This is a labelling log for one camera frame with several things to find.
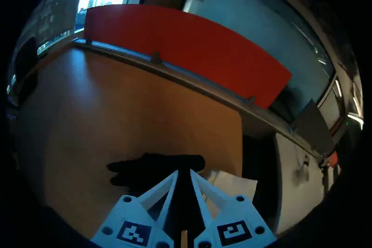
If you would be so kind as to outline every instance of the building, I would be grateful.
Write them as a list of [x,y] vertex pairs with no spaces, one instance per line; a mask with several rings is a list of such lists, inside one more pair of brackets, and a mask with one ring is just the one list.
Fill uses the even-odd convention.
[[88,8],[95,7],[97,5],[97,0],[89,0]]

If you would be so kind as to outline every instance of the red panel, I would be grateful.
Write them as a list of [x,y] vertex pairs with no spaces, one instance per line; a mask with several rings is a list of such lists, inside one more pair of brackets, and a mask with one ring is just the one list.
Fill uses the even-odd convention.
[[161,59],[204,76],[268,108],[291,77],[271,55],[208,19],[147,5],[90,8],[85,37]]

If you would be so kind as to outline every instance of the screw hole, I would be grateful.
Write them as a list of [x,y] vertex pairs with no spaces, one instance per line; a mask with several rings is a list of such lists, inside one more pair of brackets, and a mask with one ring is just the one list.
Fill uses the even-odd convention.
[[104,233],[106,235],[112,235],[113,234],[113,230],[111,228],[109,228],[109,227],[103,227],[102,233]]
[[123,201],[124,202],[131,202],[132,201],[132,198],[131,197],[125,197]]
[[156,248],[169,248],[169,244],[161,241],[156,244]]
[[209,241],[202,241],[199,243],[198,248],[211,248],[212,244]]
[[258,226],[255,230],[254,230],[255,233],[257,233],[258,235],[260,234],[263,234],[265,232],[265,229],[264,227],[261,227],[261,226]]

